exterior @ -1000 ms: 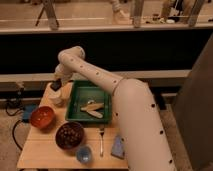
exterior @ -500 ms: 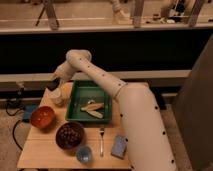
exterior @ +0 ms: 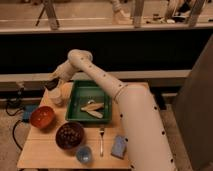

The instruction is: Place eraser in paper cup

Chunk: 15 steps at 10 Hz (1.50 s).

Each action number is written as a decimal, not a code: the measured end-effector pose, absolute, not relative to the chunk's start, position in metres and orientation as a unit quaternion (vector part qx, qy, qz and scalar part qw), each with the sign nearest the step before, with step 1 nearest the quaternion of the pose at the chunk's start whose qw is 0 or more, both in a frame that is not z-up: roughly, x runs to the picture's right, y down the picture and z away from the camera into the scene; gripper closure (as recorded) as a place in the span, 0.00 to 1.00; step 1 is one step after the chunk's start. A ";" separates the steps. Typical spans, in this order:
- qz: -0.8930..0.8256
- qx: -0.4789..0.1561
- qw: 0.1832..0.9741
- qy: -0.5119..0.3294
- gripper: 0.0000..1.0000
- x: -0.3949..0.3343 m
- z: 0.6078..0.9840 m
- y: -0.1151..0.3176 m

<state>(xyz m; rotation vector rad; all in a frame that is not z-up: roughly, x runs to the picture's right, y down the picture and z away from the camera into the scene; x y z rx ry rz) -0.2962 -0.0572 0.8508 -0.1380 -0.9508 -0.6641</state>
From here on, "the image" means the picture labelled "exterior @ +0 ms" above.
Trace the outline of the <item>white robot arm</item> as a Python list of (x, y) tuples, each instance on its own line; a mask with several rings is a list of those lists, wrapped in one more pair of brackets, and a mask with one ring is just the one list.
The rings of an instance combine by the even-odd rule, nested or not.
[(74, 49), (51, 74), (46, 86), (55, 88), (84, 71), (118, 104), (132, 171), (176, 171), (157, 104), (142, 84), (125, 83), (92, 63), (92, 54)]

